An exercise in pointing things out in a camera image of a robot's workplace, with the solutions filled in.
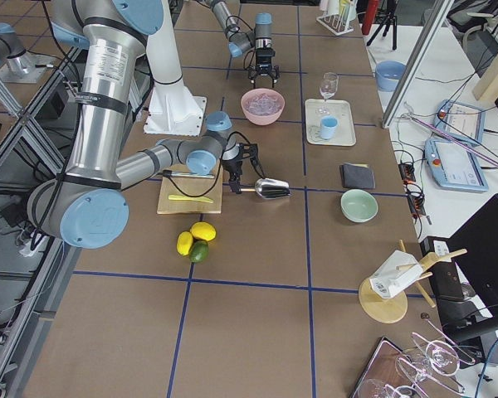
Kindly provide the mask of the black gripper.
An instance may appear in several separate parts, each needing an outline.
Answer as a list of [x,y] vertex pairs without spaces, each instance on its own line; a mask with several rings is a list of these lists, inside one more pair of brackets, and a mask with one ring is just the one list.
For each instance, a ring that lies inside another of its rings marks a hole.
[[237,143],[234,147],[236,153],[233,157],[222,157],[222,166],[229,174],[228,184],[231,192],[240,194],[240,178],[242,175],[242,166],[245,160],[248,160],[259,178],[265,177],[265,172],[258,156],[258,146],[256,143]]
[[275,88],[280,79],[280,69],[278,65],[273,65],[272,61],[276,52],[271,47],[256,49],[255,65],[247,67],[248,79],[253,88],[256,88],[256,79],[259,76],[267,76],[271,79],[271,87]]

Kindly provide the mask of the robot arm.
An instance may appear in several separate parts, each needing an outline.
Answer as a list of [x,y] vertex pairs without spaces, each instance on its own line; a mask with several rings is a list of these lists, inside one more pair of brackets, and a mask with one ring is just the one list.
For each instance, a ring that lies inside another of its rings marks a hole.
[[212,11],[227,38],[227,47],[233,58],[251,55],[251,60],[244,69],[247,78],[256,87],[258,77],[268,77],[271,87],[280,78],[280,68],[273,64],[276,55],[272,42],[272,15],[259,12],[254,26],[248,25],[241,17],[232,14],[225,1],[198,1]]
[[[167,2],[52,1],[42,8],[55,43],[84,49],[87,58],[69,158],[27,202],[32,246],[47,236],[84,249],[108,245],[129,219],[123,190],[175,164],[201,176],[216,166],[237,170],[243,146],[229,116],[206,114],[183,83]],[[148,121],[162,139],[121,158],[140,57],[153,84]]]

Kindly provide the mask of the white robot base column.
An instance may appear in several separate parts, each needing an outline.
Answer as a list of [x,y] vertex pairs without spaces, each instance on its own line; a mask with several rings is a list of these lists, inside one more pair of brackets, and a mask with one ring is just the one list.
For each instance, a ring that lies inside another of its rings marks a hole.
[[167,1],[161,3],[160,28],[148,38],[146,55],[154,78],[145,133],[197,136],[207,99],[195,97],[183,81],[173,22]]

